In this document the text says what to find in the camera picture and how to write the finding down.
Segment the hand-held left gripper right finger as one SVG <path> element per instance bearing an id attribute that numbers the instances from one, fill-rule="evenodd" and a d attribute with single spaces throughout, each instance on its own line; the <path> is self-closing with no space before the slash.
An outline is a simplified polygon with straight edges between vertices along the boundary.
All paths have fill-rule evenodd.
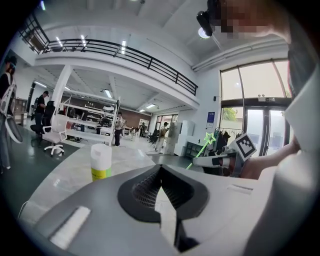
<path id="1" fill-rule="evenodd" d="M 205 174 L 162 165 L 162 188 L 176 204 L 176 245 L 162 245 L 162 256 L 261 256 L 249 251 L 253 231 L 272 189 L 275 168 L 258 180 Z"/>

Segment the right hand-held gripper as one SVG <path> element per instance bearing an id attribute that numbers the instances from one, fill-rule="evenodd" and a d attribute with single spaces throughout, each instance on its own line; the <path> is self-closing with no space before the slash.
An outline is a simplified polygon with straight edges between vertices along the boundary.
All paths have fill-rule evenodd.
<path id="1" fill-rule="evenodd" d="M 196 157 L 192 163 L 200 166 L 205 174 L 239 178 L 245 162 L 257 149 L 247 133 L 242 134 L 229 145 L 222 147 L 212 156 Z"/>

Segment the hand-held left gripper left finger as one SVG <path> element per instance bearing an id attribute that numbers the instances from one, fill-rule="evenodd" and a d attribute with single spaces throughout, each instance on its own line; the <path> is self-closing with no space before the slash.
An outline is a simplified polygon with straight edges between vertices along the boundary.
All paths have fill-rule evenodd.
<path id="1" fill-rule="evenodd" d="M 94 181 L 24 231 L 46 256 L 177 256 L 161 232 L 159 165 Z"/>

